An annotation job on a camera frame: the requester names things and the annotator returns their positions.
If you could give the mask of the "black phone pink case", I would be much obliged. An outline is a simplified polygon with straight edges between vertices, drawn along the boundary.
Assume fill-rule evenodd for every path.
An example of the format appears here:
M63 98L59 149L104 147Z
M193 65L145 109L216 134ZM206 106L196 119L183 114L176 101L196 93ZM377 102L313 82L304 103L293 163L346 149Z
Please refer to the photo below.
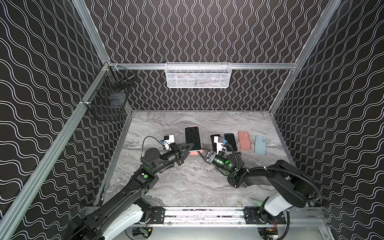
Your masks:
M185 128L186 144L193 144L191 152L200 151L202 149L200 129L198 126L191 126Z

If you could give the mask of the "black smartphone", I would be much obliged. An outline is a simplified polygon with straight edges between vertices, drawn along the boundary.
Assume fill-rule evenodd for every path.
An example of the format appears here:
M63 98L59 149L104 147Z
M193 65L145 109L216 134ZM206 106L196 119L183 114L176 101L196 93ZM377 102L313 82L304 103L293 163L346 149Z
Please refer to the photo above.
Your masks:
M228 145L226 146L226 150L228 152L233 152L233 151L236 152L238 150L234 134L232 133L224 134L224 139L228 142Z

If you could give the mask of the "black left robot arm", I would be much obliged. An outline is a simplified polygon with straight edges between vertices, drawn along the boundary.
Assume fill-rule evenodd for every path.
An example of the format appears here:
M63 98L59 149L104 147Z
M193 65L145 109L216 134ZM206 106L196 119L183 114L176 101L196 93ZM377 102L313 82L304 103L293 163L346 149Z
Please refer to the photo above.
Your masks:
M150 220L151 205L143 196L158 182L158 173L182 165L193 144L169 144L163 154L149 148L126 186L104 205L68 224L65 240L113 240L129 226Z

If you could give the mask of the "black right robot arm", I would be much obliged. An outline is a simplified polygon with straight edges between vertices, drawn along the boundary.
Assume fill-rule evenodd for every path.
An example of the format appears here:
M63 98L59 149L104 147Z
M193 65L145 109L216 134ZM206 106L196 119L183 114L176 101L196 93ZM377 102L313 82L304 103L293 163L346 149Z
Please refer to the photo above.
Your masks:
M212 149L199 153L203 160L227 177L235 189L256 185L273 186L277 194L267 197L256 215L263 223L271 221L281 212L292 207L304 208L307 203L320 199L321 192L313 180L284 160L267 167L246 168L241 153L232 153L226 158Z

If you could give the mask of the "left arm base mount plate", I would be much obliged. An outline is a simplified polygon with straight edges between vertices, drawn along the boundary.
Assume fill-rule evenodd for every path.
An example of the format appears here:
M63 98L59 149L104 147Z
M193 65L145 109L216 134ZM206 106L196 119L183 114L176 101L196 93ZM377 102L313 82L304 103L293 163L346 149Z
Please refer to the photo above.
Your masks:
M165 208L150 207L147 210L142 210L137 205L132 205L125 213L123 213L123 223L130 225L142 224L163 224L165 218Z

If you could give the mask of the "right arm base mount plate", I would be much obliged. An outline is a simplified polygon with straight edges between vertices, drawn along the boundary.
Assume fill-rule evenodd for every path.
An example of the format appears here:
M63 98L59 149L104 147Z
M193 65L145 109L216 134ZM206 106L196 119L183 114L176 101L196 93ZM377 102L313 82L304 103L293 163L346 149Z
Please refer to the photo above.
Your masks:
M244 208L244 219L247 225L285 225L287 223L283 213L277 216L270 215L260 207Z

